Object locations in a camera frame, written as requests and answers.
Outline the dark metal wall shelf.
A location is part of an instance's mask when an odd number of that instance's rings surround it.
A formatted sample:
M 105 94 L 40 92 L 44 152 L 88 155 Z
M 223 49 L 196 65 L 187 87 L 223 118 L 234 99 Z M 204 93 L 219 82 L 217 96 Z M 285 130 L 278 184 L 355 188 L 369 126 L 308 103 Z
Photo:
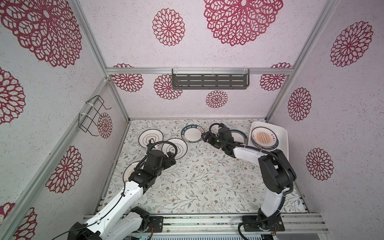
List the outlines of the dark metal wall shelf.
M 172 69 L 172 87 L 175 90 L 246 90 L 250 75 L 242 74 L 184 74 Z

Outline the white plastic bin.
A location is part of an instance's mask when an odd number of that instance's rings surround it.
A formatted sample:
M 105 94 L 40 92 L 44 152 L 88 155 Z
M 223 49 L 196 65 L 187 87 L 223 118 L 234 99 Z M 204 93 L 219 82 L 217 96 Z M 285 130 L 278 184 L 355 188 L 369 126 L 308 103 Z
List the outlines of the white plastic bin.
M 248 145 L 267 151 L 281 150 L 289 160 L 288 132 L 280 126 L 252 122 Z

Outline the small green Hao Shi plate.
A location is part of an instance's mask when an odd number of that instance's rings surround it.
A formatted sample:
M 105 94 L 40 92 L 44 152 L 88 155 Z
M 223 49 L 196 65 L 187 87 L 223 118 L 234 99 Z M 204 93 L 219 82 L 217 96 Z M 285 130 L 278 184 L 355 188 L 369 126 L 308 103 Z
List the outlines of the small green Hao Shi plate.
M 204 129 L 199 125 L 187 125 L 181 131 L 181 137 L 188 143 L 198 143 L 202 140 Z

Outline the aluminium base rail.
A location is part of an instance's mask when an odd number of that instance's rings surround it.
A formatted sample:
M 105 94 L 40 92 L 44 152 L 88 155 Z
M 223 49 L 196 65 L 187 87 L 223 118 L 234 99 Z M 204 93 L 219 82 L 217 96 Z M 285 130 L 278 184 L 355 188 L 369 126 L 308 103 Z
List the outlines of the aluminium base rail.
M 155 233 L 161 235 L 237 235 L 238 225 L 243 218 L 254 214 L 164 214 L 150 215 L 153 225 L 162 231 Z M 330 231 L 320 214 L 316 213 L 282 213 L 276 227 L 262 231 L 255 227 L 251 232 L 245 230 L 243 235 L 257 234 L 328 234 Z

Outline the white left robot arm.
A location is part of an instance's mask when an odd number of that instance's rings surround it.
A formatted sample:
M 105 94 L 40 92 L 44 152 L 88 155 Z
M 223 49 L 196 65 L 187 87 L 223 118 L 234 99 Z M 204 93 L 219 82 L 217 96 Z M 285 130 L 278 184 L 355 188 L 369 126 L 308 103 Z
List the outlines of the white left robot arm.
M 126 217 L 123 214 L 155 183 L 163 170 L 176 164 L 175 153 L 165 154 L 150 150 L 145 162 L 132 164 L 123 175 L 123 189 L 98 213 L 84 224 L 75 223 L 68 234 L 69 240 L 123 240 L 133 232 L 153 231 L 150 214 L 134 207 Z

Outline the white plate flower emblem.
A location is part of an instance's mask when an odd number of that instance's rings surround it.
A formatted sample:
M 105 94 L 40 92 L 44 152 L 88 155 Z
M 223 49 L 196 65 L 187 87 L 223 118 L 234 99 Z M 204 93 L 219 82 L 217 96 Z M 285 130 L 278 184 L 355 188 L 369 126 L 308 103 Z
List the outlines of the white plate flower emblem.
M 188 152 L 188 146 L 184 140 L 178 139 L 178 138 L 172 138 L 172 139 L 169 139 L 168 142 L 173 143 L 177 147 L 178 152 L 175 156 L 176 160 L 183 158 L 186 155 L 186 153 Z M 163 144 L 162 151 L 165 154 L 167 154 L 168 152 L 171 152 L 174 154 L 175 148 L 173 145 Z

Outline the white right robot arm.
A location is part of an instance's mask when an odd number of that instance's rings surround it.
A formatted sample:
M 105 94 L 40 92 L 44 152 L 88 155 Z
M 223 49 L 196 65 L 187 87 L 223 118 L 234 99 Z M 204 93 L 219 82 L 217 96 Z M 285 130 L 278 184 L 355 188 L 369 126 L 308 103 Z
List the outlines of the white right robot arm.
M 278 216 L 284 206 L 286 195 L 294 190 L 297 175 L 286 155 L 280 149 L 273 151 L 243 145 L 233 139 L 231 130 L 224 124 L 219 126 L 218 133 L 212 129 L 202 134 L 202 140 L 216 149 L 221 149 L 226 155 L 259 164 L 263 182 L 267 188 L 262 206 L 259 209 L 261 220 Z

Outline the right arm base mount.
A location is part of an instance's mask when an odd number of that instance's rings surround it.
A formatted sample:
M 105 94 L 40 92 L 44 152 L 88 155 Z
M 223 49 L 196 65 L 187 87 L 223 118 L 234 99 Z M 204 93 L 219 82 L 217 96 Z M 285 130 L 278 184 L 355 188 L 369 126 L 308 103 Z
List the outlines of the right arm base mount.
M 244 224 L 246 232 L 282 232 L 285 231 L 281 216 L 275 216 L 269 220 L 263 220 L 260 216 L 242 216 L 243 223 L 252 222 L 250 224 Z

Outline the white plate thin green rim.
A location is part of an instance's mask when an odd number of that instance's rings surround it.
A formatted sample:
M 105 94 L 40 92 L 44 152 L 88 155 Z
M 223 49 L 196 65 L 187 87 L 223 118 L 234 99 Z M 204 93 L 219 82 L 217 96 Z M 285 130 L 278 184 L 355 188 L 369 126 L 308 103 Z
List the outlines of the white plate thin green rim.
M 160 142 L 164 139 L 164 135 L 160 130 L 149 129 L 142 132 L 138 138 L 139 145 L 147 148 L 149 144 Z

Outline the orange sunburst plate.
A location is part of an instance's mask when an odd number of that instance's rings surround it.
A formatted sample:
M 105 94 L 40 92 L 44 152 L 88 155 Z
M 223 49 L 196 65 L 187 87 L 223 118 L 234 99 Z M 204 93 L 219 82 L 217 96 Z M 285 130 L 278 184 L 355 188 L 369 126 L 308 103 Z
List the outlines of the orange sunburst plate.
M 130 164 L 124 171 L 123 173 L 123 182 L 127 182 L 129 180 L 129 177 L 132 175 L 132 173 L 135 171 L 135 168 L 137 167 L 137 165 L 139 164 L 139 162 L 134 162 L 132 164 Z
M 254 145 L 263 149 L 274 149 L 279 144 L 276 134 L 265 127 L 256 127 L 251 131 Z

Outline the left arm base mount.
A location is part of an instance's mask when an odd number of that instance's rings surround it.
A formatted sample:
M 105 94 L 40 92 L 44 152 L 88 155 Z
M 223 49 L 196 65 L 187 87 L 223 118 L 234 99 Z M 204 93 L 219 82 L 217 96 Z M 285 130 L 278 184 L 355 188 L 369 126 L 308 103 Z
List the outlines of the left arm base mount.
M 131 213 L 137 214 L 141 220 L 140 226 L 135 229 L 134 233 L 161 233 L 163 231 L 163 216 L 152 216 L 140 207 L 131 209 L 130 214 Z

